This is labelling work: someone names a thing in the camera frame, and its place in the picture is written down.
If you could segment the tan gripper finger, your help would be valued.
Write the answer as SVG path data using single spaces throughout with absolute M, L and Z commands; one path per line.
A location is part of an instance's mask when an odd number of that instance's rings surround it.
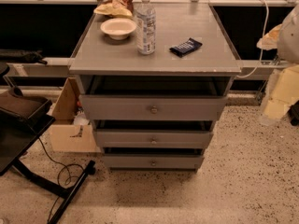
M 278 57 L 290 64 L 282 71 L 275 70 L 268 80 L 259 121 L 269 126 L 280 121 L 299 100 L 299 27 L 277 25 L 258 41 L 257 47 L 277 49 Z

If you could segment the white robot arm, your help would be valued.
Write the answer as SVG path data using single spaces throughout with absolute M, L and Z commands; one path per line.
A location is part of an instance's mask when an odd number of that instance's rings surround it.
M 281 120 L 291 106 L 299 101 L 299 5 L 264 35 L 257 43 L 259 49 L 277 49 L 278 57 L 291 65 L 281 72 L 274 71 L 266 87 L 261 105 L 262 125 Z

